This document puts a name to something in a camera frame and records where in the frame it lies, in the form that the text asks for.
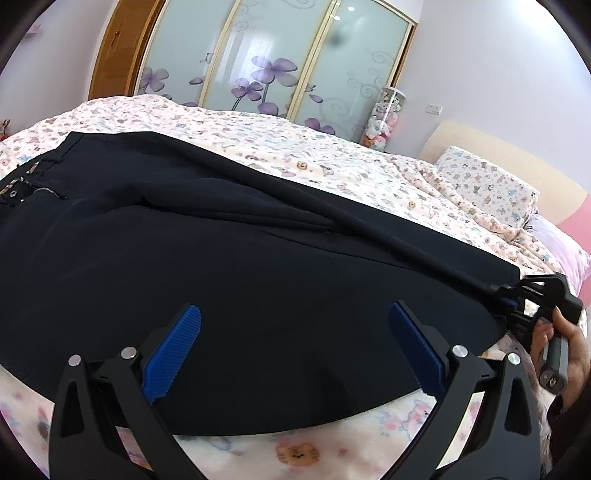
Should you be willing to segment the person right hand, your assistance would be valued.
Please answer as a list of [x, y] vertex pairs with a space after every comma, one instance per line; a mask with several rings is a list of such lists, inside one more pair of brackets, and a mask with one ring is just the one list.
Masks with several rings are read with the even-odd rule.
[[562, 399], [563, 411], [570, 409], [590, 379], [590, 354], [581, 329], [555, 307], [551, 321], [537, 321], [530, 356], [540, 385]]

